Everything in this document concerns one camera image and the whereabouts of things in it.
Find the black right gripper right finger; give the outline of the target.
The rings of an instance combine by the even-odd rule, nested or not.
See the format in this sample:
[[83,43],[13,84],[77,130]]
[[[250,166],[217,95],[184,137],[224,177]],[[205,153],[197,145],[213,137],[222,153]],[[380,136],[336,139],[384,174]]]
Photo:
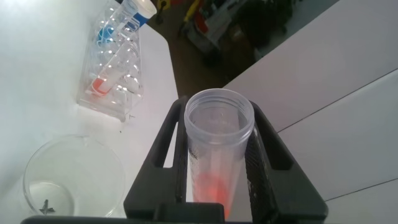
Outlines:
[[328,207],[260,107],[245,165],[253,223],[323,223]]

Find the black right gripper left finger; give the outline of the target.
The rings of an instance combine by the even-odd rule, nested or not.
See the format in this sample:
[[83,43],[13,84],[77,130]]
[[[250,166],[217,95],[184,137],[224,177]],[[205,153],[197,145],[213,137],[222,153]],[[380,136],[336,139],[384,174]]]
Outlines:
[[184,112],[188,98],[177,99],[124,200],[128,219],[144,222],[223,222],[219,203],[187,202],[188,141]]

